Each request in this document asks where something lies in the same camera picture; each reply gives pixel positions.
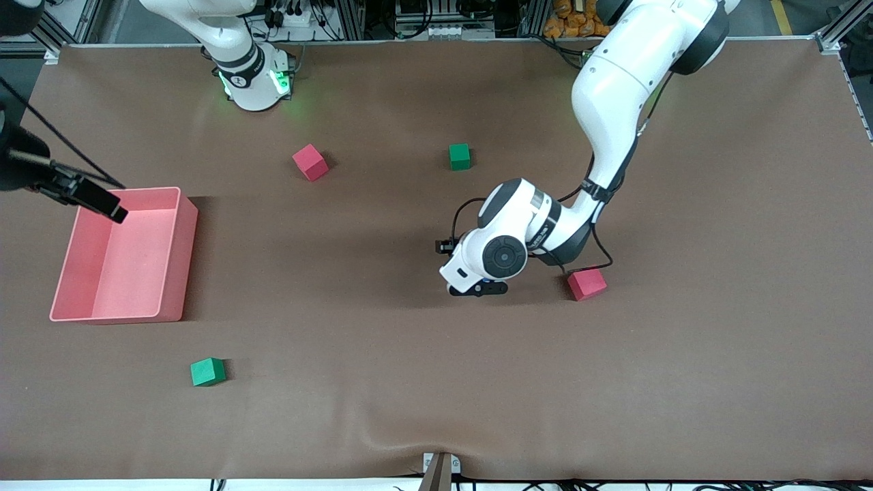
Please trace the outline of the white power strip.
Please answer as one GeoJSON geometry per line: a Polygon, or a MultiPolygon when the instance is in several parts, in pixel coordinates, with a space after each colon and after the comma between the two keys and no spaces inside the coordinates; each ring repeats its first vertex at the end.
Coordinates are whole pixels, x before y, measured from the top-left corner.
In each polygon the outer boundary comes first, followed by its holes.
{"type": "Polygon", "coordinates": [[[268,28],[325,26],[327,16],[318,0],[258,0],[268,28]]]}

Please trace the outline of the metal table edge bracket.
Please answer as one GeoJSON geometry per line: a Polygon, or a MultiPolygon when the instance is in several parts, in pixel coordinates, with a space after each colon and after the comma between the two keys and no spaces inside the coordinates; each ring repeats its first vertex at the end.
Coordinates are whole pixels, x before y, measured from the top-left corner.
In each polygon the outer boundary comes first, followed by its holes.
{"type": "Polygon", "coordinates": [[[452,475],[461,475],[462,469],[460,459],[458,456],[451,453],[424,453],[421,473],[426,473],[430,464],[439,459],[439,455],[443,455],[443,464],[449,466],[452,475]]]}

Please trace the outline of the aluminium frame profile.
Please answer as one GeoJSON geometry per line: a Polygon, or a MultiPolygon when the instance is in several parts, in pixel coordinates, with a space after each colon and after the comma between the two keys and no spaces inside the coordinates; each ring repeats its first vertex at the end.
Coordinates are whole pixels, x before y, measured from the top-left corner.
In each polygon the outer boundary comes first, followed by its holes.
{"type": "Polygon", "coordinates": [[[61,48],[89,40],[106,0],[44,0],[43,15],[30,33],[46,50],[46,59],[57,58],[61,48]]]}
{"type": "Polygon", "coordinates": [[[814,32],[819,51],[822,54],[838,53],[841,40],[870,15],[873,15],[873,0],[845,0],[829,24],[814,32]]]}

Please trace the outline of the brown table cover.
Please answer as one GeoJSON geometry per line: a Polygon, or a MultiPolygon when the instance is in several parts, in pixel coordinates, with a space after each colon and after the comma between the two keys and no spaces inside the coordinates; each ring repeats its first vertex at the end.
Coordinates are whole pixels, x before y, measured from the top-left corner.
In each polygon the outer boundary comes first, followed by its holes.
{"type": "Polygon", "coordinates": [[[478,479],[873,479],[873,145],[813,41],[729,41],[668,84],[597,227],[604,293],[537,261],[447,293],[464,200],[584,177],[575,77],[537,42],[312,46],[250,114],[197,48],[65,49],[32,103],[125,185],[189,196],[194,260],[181,321],[54,323],[75,211],[0,193],[0,479],[406,475],[431,451],[478,479]],[[227,380],[193,387],[209,357],[227,380]]]}

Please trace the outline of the pink foam cube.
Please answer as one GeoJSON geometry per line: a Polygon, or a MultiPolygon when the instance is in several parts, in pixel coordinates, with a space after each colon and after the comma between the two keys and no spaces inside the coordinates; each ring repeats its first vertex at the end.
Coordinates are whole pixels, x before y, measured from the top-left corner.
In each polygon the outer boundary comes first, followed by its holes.
{"type": "Polygon", "coordinates": [[[574,301],[584,301],[607,289],[607,282],[599,269],[573,271],[567,276],[567,285],[574,301]]]}
{"type": "Polygon", "coordinates": [[[312,144],[306,144],[292,155],[296,167],[308,181],[317,181],[324,177],[330,167],[321,152],[312,144]]]}

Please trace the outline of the pink plastic bin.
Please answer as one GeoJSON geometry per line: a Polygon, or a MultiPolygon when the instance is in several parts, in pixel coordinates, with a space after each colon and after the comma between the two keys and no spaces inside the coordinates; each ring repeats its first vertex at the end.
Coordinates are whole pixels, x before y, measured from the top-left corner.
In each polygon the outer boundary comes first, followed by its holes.
{"type": "Polygon", "coordinates": [[[115,190],[118,224],[79,209],[49,318],[116,325],[178,321],[188,286],[196,205],[178,187],[115,190]]]}

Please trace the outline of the white terminal block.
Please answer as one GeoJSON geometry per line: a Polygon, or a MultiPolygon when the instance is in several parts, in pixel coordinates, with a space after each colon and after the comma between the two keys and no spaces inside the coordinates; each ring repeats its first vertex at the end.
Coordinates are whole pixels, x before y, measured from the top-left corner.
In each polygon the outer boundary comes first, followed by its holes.
{"type": "Polygon", "coordinates": [[[415,41],[493,40],[496,32],[490,24],[433,24],[411,36],[415,41]]]}

